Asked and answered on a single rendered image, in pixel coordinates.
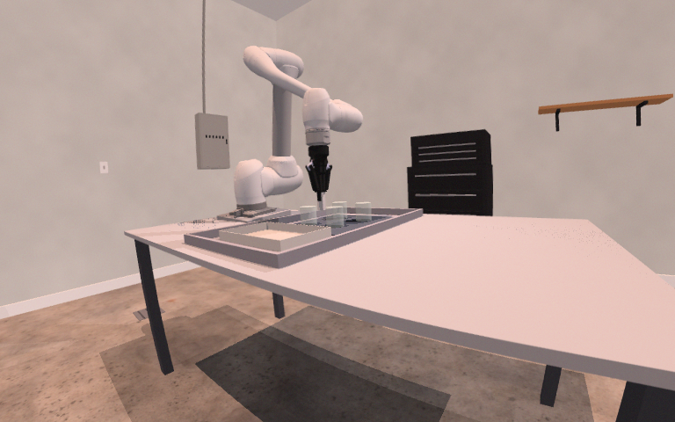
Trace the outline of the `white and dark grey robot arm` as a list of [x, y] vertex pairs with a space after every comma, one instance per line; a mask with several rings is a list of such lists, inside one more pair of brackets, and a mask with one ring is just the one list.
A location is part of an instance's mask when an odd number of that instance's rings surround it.
[[243, 61], [249, 70], [273, 85], [272, 156], [266, 167], [256, 159], [239, 162], [234, 176], [236, 210], [229, 215], [251, 218], [276, 211], [266, 205], [266, 197], [290, 193], [303, 181], [302, 170], [291, 156], [292, 93], [303, 98], [302, 118], [308, 146], [329, 145], [330, 130], [343, 133], [358, 130], [363, 116], [351, 105], [331, 100], [325, 89], [311, 89], [297, 81], [304, 65], [291, 52], [250, 46], [243, 52]]

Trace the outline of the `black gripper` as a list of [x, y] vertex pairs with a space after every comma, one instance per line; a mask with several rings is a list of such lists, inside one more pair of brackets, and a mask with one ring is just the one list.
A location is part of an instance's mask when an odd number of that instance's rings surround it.
[[[329, 155], [327, 145], [316, 145], [308, 147], [308, 156], [310, 163], [306, 165], [310, 183], [317, 196], [317, 210], [325, 210], [325, 192], [329, 189], [330, 171], [332, 165], [328, 164], [326, 156]], [[325, 161], [325, 162], [324, 162]]]

